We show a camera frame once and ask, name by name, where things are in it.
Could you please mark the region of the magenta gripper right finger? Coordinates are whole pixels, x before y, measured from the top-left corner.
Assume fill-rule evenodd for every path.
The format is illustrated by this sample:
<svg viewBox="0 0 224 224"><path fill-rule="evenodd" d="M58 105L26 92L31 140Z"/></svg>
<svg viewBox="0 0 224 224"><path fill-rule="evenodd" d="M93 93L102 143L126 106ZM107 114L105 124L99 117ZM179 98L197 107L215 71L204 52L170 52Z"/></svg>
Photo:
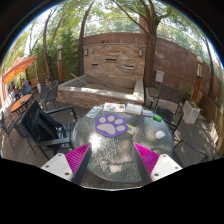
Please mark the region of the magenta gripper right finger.
<svg viewBox="0 0 224 224"><path fill-rule="evenodd" d="M144 185L182 169L169 155L158 155L138 143L134 143L133 154Z"/></svg>

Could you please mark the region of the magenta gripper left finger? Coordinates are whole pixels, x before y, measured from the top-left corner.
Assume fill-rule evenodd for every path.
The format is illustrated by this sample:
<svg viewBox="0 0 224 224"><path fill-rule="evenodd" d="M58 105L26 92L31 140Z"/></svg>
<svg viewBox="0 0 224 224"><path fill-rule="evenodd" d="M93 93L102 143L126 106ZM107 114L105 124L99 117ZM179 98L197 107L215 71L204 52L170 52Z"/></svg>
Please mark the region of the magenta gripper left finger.
<svg viewBox="0 0 224 224"><path fill-rule="evenodd" d="M58 153L42 169L80 185L91 156L91 144L82 145L67 154Z"/></svg>

